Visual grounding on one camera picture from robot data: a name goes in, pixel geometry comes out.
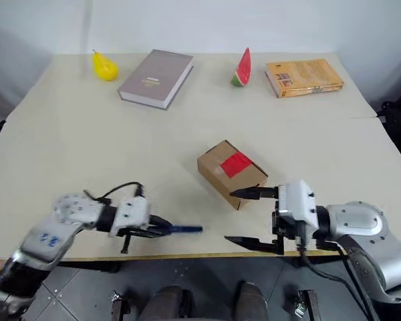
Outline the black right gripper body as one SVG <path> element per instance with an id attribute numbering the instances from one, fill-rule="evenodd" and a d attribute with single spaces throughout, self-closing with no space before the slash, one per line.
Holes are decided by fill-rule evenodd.
<path id="1" fill-rule="evenodd" d="M 296 249 L 299 253 L 306 250 L 306 230 L 305 223 L 295 221 L 286 211 L 279 210 L 279 201 L 275 202 L 275 210 L 272 212 L 272 234 L 277 236 L 276 240 L 272 241 L 275 246 L 275 253 L 278 255 L 284 254 L 284 239 L 293 240 L 296 244 Z"/>

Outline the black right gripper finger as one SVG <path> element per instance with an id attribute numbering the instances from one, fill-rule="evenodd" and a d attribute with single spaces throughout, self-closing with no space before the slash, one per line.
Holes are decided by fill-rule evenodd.
<path id="1" fill-rule="evenodd" d="M 271 243 L 263 243 L 258 238 L 243 236 L 225 236 L 225 239 L 250 251 L 277 254 L 277 243 L 275 240 Z"/>
<path id="2" fill-rule="evenodd" d="M 229 195 L 248 200 L 259 200 L 261 198 L 277 199 L 279 196 L 279 187 L 246 187 L 232 191 Z"/>

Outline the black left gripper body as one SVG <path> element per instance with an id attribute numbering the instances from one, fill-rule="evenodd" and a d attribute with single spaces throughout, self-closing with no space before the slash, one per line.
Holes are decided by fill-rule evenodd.
<path id="1" fill-rule="evenodd" d="M 120 253 L 128 253 L 128 248 L 132 236 L 147 238 L 144 236 L 143 231 L 146 229 L 157 228 L 156 223 L 157 220 L 153 216 L 151 216 L 146 224 L 143 224 L 141 226 L 125 227 L 120 229 L 120 237 L 124 237 L 124 243 Z"/>

